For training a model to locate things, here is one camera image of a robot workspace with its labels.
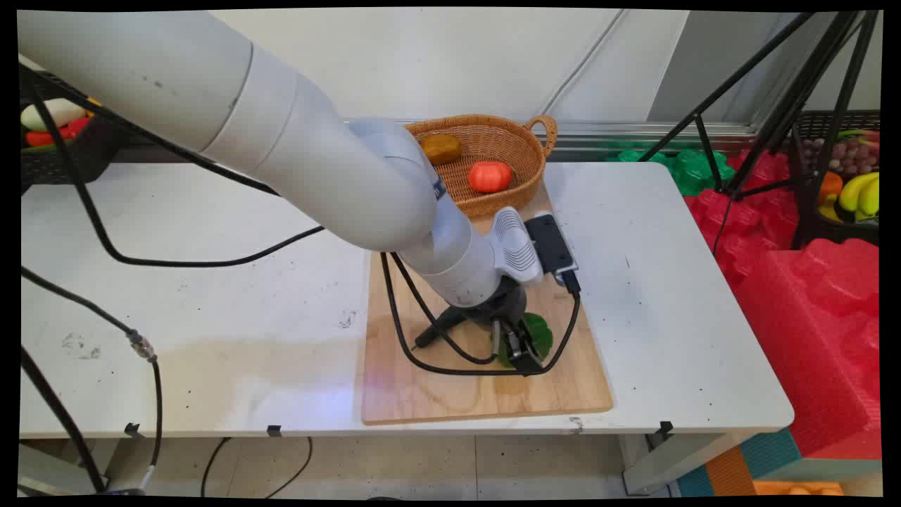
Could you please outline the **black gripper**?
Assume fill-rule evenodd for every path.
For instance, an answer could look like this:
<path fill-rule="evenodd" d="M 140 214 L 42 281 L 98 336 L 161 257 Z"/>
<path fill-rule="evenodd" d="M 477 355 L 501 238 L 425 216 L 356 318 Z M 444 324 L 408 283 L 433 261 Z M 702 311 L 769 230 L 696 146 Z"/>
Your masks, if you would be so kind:
<path fill-rule="evenodd" d="M 520 375 L 538 375 L 543 369 L 543 357 L 522 315 L 527 310 L 527 291 L 516 280 L 501 276 L 498 288 L 489 298 L 471 308 L 461 309 L 468 321 L 491 330 L 492 356 L 500 353 L 504 322 L 505 362 Z"/>

